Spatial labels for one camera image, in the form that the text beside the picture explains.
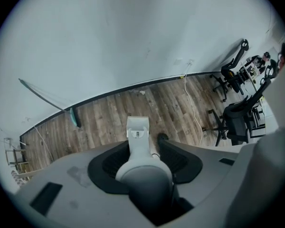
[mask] white wall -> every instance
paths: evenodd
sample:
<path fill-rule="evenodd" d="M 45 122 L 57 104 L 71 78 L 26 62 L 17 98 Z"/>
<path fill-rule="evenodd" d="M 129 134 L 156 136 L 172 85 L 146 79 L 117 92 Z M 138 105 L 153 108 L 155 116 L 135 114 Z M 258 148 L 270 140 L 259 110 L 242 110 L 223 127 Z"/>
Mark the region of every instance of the white wall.
<path fill-rule="evenodd" d="M 67 107 L 189 59 L 213 71 L 240 38 L 259 48 L 274 17 L 266 0 L 22 0 L 0 31 L 0 128 L 17 145 L 57 112 L 18 78 Z"/>

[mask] cable on floor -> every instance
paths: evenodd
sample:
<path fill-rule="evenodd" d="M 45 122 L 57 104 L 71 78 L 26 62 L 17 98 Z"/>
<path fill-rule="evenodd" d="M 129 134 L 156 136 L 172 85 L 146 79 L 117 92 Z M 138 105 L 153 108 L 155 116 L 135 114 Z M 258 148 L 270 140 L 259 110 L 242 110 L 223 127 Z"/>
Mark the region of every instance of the cable on floor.
<path fill-rule="evenodd" d="M 250 95 L 252 95 L 251 93 L 248 92 L 248 90 L 246 89 L 245 85 L 243 85 L 243 87 L 245 88 L 246 92 Z"/>
<path fill-rule="evenodd" d="M 185 75 L 185 91 L 186 91 L 187 95 L 189 96 L 189 100 L 190 100 L 190 104 L 191 104 L 192 109 L 193 109 L 193 115 L 194 115 L 195 121 L 198 123 L 198 125 L 199 125 L 199 127 L 200 127 L 200 132 L 201 132 L 201 133 L 200 133 L 200 140 L 199 140 L 199 146 L 200 146 L 201 140 L 202 140 L 202 138 L 203 138 L 203 129 L 202 129 L 202 127 L 200 126 L 200 123 L 198 122 L 198 120 L 196 119 L 195 110 L 194 110 L 194 107 L 193 107 L 193 104 L 192 104 L 192 101 L 191 101 L 191 96 L 189 95 L 189 93 L 187 92 L 187 89 L 186 89 L 186 78 L 187 78 L 187 74 L 188 74 L 189 69 L 191 68 L 191 66 L 192 66 L 192 63 L 190 63 L 190 64 L 188 65 L 188 70 L 187 70 L 186 75 Z"/>
<path fill-rule="evenodd" d="M 241 99 L 241 97 L 239 96 L 239 94 L 237 93 L 237 96 L 238 96 L 238 98 L 239 98 L 239 102 L 241 102 L 242 101 L 242 99 Z"/>
<path fill-rule="evenodd" d="M 42 138 L 43 143 L 44 143 L 45 146 L 47 147 L 47 151 L 48 151 L 48 153 L 50 154 L 50 156 L 51 156 L 51 158 L 52 158 L 52 161 L 54 162 L 54 158 L 53 158 L 52 153 L 50 152 L 50 150 L 49 150 L 49 148 L 48 148 L 47 143 L 44 141 L 44 138 L 41 136 L 41 134 L 39 133 L 38 129 L 37 129 L 35 126 L 34 126 L 34 128 L 36 129 L 36 131 L 37 131 L 37 133 L 39 134 L 39 136 Z"/>

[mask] office chair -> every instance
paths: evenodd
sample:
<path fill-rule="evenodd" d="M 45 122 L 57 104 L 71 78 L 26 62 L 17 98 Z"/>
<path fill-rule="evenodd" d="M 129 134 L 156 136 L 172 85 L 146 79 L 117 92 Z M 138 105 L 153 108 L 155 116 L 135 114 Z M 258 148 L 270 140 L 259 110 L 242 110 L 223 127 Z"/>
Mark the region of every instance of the office chair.
<path fill-rule="evenodd" d="M 224 97 L 225 99 L 223 99 L 223 102 L 226 102 L 227 100 L 227 87 L 232 87 L 234 89 L 235 92 L 241 92 L 242 95 L 244 95 L 244 92 L 242 91 L 240 85 L 242 83 L 244 83 L 244 80 L 242 78 L 242 76 L 240 75 L 240 73 L 237 73 L 236 75 L 234 74 L 234 72 L 231 71 L 231 69 L 235 68 L 239 62 L 239 60 L 241 59 L 241 57 L 243 56 L 245 51 L 248 51 L 249 49 L 249 45 L 248 45 L 248 41 L 245 39 L 242 41 L 241 44 L 241 49 L 238 52 L 237 56 L 235 59 L 232 59 L 230 63 L 224 65 L 221 69 L 221 74 L 224 76 L 224 80 L 223 81 L 220 77 L 216 77 L 213 74 L 210 75 L 210 78 L 214 77 L 216 79 L 216 81 L 219 82 L 219 86 L 215 87 L 213 89 L 213 91 L 215 92 L 217 88 L 222 87 L 223 88 L 223 92 L 224 92 Z"/>
<path fill-rule="evenodd" d="M 243 142 L 248 143 L 248 131 L 251 134 L 252 131 L 261 129 L 264 126 L 259 127 L 247 127 L 248 122 L 250 122 L 250 118 L 248 117 L 248 113 L 251 112 L 251 109 L 254 108 L 254 105 L 259 101 L 262 97 L 263 91 L 270 85 L 271 81 L 269 78 L 264 80 L 264 83 L 261 85 L 259 90 L 248 99 L 246 98 L 239 102 L 233 103 L 227 106 L 223 112 L 223 115 L 218 117 L 216 112 L 211 109 L 208 111 L 209 114 L 213 114 L 215 120 L 218 124 L 217 128 L 205 129 L 203 128 L 203 132 L 207 130 L 218 131 L 218 138 L 215 146 L 218 146 L 221 139 L 231 139 L 232 145 L 242 144 Z"/>

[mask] desk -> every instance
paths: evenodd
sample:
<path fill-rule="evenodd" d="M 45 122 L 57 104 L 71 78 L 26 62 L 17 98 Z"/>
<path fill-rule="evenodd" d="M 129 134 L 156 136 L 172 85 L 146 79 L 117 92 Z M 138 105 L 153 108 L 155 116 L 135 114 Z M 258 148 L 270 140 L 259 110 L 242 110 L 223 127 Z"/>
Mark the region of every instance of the desk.
<path fill-rule="evenodd" d="M 253 82 L 253 78 L 251 77 L 251 75 L 250 75 L 250 73 L 248 72 L 248 70 L 246 69 L 246 67 L 245 67 L 242 63 L 241 63 L 241 65 L 242 65 L 242 67 L 244 68 L 244 70 L 246 71 L 247 76 L 248 76 L 250 82 L 252 83 L 253 88 L 254 88 L 255 91 L 257 92 L 257 87 L 256 87 L 255 83 Z M 261 106 L 261 108 L 262 108 L 262 110 L 263 110 L 264 107 L 263 107 L 263 103 L 262 103 L 262 100 L 261 100 L 261 99 L 259 99 L 259 103 L 260 103 L 260 106 Z"/>
<path fill-rule="evenodd" d="M 253 80 L 256 79 L 259 75 L 261 75 L 259 69 L 256 66 L 252 66 L 252 70 L 253 70 L 253 75 L 250 76 Z"/>
<path fill-rule="evenodd" d="M 19 172 L 20 170 L 22 170 L 22 165 L 23 164 L 28 164 L 28 161 L 23 161 L 23 162 L 18 162 L 17 160 L 17 155 L 16 152 L 20 152 L 21 154 L 23 154 L 26 150 L 5 150 L 5 157 L 6 157 L 6 161 L 8 163 L 8 165 L 12 165 L 16 168 L 16 170 Z M 13 157 L 14 157 L 14 162 L 10 162 L 9 158 L 8 158 L 8 152 L 13 152 Z"/>

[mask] chair base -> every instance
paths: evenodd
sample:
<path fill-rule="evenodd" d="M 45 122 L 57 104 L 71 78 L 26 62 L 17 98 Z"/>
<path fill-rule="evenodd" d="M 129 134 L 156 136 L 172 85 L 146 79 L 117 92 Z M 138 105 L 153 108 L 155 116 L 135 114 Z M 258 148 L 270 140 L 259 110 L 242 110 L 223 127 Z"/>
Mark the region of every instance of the chair base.
<path fill-rule="evenodd" d="M 226 130 L 228 130 L 228 128 L 224 126 L 225 119 L 222 116 L 219 117 L 213 109 L 209 110 L 208 113 L 209 114 L 212 113 L 214 115 L 215 121 L 217 122 L 218 127 L 217 128 L 211 128 L 211 129 L 205 129 L 204 128 L 203 131 L 207 131 L 207 130 L 218 131 L 218 138 L 217 138 L 217 142 L 215 144 L 215 146 L 218 146 L 221 139 L 224 139 L 224 140 L 227 139 L 225 132 L 226 132 Z"/>
<path fill-rule="evenodd" d="M 213 91 L 215 92 L 217 88 L 222 87 L 223 93 L 224 93 L 224 97 L 225 97 L 225 99 L 223 99 L 223 102 L 226 102 L 226 100 L 227 100 L 227 92 L 228 92 L 228 89 L 226 87 L 227 81 L 223 81 L 220 77 L 218 78 L 218 77 L 214 76 L 213 74 L 211 74 L 210 78 L 212 78 L 212 77 L 215 78 L 215 80 L 218 81 L 218 83 L 219 83 L 219 86 L 213 88 Z"/>

